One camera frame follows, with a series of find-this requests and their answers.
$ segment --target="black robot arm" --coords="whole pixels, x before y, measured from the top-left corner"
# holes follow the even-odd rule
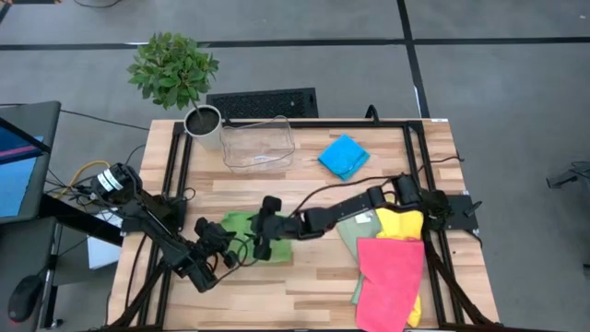
[[[270,240],[316,239],[332,230],[338,222],[375,208],[388,208],[398,213],[418,210],[432,220],[443,219],[452,213],[444,192],[419,189],[409,175],[393,176],[389,180],[395,189],[396,203],[387,202],[383,186],[377,185],[332,207],[310,207],[281,217],[276,214],[281,209],[281,200],[266,196],[260,211],[252,217],[254,258],[270,258]]]
[[[186,240],[177,228],[179,216],[174,207],[179,202],[152,196],[143,190],[141,179],[129,166],[114,164],[91,180],[90,190],[91,198],[109,207],[124,223],[134,223],[157,243],[162,251],[162,264],[179,277],[188,277],[199,292],[208,291],[217,284],[217,277],[207,264],[209,257],[221,255],[229,268],[238,264],[238,256],[228,250],[235,232],[225,231],[219,224],[200,218],[195,224],[199,239],[196,242]]]

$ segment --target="transparent box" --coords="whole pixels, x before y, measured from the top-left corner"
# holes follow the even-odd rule
[[[284,116],[260,124],[225,126],[221,130],[223,162],[232,172],[267,172],[293,161],[295,142]]]

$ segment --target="white flower pot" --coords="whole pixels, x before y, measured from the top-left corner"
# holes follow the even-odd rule
[[[189,118],[192,118],[192,116],[196,116],[196,114],[194,114],[196,112],[196,109],[193,108],[191,111],[189,111],[186,114],[186,116],[184,116],[184,121],[183,121],[184,130],[186,131],[186,133],[188,135],[192,136],[206,150],[221,149],[223,147],[221,145],[221,136],[220,136],[220,134],[221,134],[221,113],[219,112],[219,110],[217,108],[215,108],[214,106],[211,106],[211,105],[198,105],[197,107],[199,110],[201,110],[201,112],[204,110],[209,110],[209,111],[215,112],[218,115],[217,125],[215,126],[215,128],[213,130],[209,131],[208,133],[204,133],[204,134],[200,134],[200,135],[189,130],[190,125],[187,125],[187,121],[189,120]]]

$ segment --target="gray cloth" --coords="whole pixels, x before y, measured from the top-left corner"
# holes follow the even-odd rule
[[[347,248],[349,249],[354,259],[357,261],[357,263],[359,262],[359,253],[357,251],[357,238],[374,238],[375,236],[377,236],[377,233],[381,231],[381,223],[379,222],[377,213],[375,213],[374,210],[365,212],[364,217],[370,219],[370,221],[358,223],[357,218],[353,217],[350,219],[346,219],[342,222],[338,222],[338,224],[336,225],[338,233],[340,233],[340,237],[344,241],[344,244],[347,246]],[[359,302],[363,279],[364,277],[361,275],[359,277],[359,281],[357,282],[357,287],[354,290],[354,295],[350,299],[350,301],[354,304],[357,304]]]

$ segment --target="floor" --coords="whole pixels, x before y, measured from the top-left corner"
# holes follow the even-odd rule
[[[467,188],[484,202],[478,220],[501,320],[587,330],[590,280],[582,262],[590,261],[588,195],[580,184],[549,190],[545,178],[571,161],[590,160],[590,43],[548,40],[590,36],[590,3],[413,0],[406,7],[414,39],[447,43],[416,45],[419,71],[415,65],[410,70],[407,47],[395,42],[212,48],[221,64],[211,92],[314,87],[321,117],[359,117],[372,103],[382,117],[448,118],[466,159]],[[385,0],[123,0],[104,9],[65,1],[11,6],[0,24],[0,50],[10,44],[144,42],[160,30],[202,42],[392,41],[408,38],[399,14],[398,3]],[[456,42],[474,38],[523,40]],[[0,51],[0,102],[59,100],[68,111],[139,126],[182,118],[182,112],[142,100],[126,83],[133,53]],[[146,135],[64,114],[51,168],[68,181],[90,160],[126,159]],[[131,164],[138,168],[140,161],[139,152]],[[80,236],[65,238],[74,243]],[[82,246],[60,263],[70,268],[65,279],[82,282],[60,293],[56,312],[66,320],[64,331],[99,326],[104,319],[114,268],[88,272],[87,260]],[[82,301],[88,310],[80,310]]]

